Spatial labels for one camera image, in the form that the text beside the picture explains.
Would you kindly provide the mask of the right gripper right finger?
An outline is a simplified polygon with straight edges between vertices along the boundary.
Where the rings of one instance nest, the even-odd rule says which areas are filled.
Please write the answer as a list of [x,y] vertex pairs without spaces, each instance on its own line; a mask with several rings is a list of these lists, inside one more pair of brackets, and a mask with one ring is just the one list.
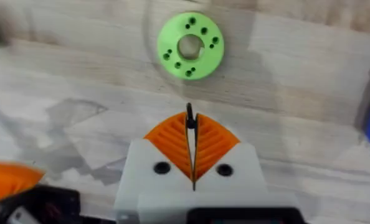
[[193,174],[196,192],[267,190],[254,146],[202,114],[197,115]]

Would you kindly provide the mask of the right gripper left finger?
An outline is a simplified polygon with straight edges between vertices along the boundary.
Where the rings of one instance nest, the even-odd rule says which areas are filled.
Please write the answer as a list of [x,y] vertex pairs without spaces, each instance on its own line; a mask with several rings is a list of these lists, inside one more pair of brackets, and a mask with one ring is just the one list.
[[131,142],[114,209],[118,223],[139,223],[139,196],[191,192],[187,113],[173,115]]

